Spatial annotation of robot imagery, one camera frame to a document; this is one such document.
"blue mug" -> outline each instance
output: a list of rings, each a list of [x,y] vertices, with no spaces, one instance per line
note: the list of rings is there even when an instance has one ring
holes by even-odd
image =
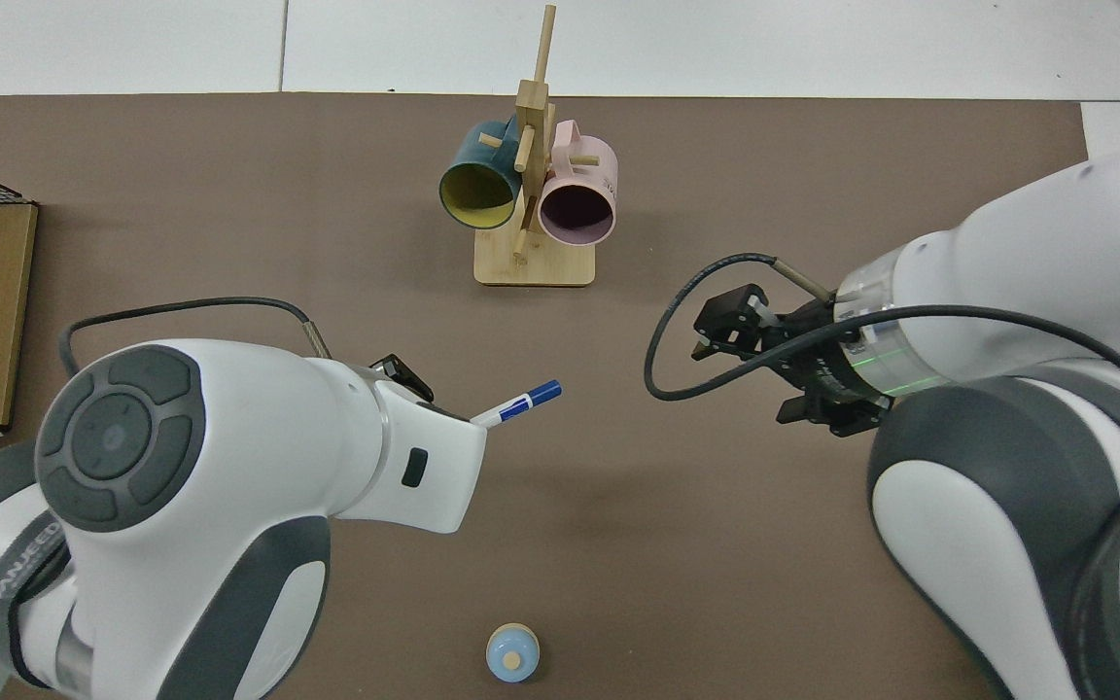
[[[521,190],[521,174],[512,167],[517,144],[516,115],[506,122],[482,122],[470,129],[452,165],[439,179],[444,208],[470,227],[495,227],[507,222]]]

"gray control button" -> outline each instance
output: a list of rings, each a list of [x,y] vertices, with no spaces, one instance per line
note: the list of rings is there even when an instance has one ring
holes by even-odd
[[[138,504],[147,505],[175,478],[188,451],[193,421],[169,417],[158,426],[158,438],[141,468],[129,478],[129,491]]]
[[[106,394],[72,426],[72,456],[90,478],[128,473],[150,444],[150,411],[129,394]]]
[[[111,384],[129,384],[166,403],[188,393],[188,365],[159,349],[131,349],[111,363]]]
[[[108,522],[119,514],[110,491],[81,486],[63,467],[50,473],[40,486],[50,508],[64,520]]]
[[[67,431],[67,423],[72,420],[72,413],[76,408],[85,402],[85,399],[93,394],[93,376],[76,376],[71,384],[63,388],[63,391],[55,399],[54,408],[49,409],[46,422],[40,427],[40,435],[37,436],[37,448],[43,455],[54,455],[63,448],[63,435]]]

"mug handle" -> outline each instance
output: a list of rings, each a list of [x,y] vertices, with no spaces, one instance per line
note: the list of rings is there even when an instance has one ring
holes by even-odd
[[[551,167],[556,169],[557,177],[572,177],[572,150],[581,141],[581,132],[578,132],[578,123],[575,120],[564,120],[557,124],[557,141],[551,146]]]

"mug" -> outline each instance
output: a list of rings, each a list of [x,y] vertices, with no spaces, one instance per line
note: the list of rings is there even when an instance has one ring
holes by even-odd
[[[521,174],[512,168],[517,143],[515,115],[469,130],[439,179],[439,200],[454,218],[472,227],[495,227],[512,216],[521,190]]]
[[[594,245],[616,227],[616,176],[613,147],[582,137],[573,120],[557,124],[551,146],[556,177],[539,195],[539,225],[560,243]]]

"green light strip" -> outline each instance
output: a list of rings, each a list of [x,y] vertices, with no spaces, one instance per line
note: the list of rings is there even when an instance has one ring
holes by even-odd
[[[885,394],[897,395],[898,391],[914,389],[914,386],[918,386],[920,384],[927,384],[928,381],[939,381],[941,377],[939,376],[930,376],[927,379],[921,379],[920,381],[912,381],[909,384],[903,384],[900,386],[897,386],[896,389],[889,389],[888,391],[885,391]]]
[[[867,360],[859,360],[857,363],[850,365],[851,367],[861,367],[868,363],[875,363],[877,360],[883,360],[885,357],[893,357],[894,355],[902,355],[905,349],[894,349],[893,353],[885,353],[884,355],[876,355],[875,357],[868,357]]]

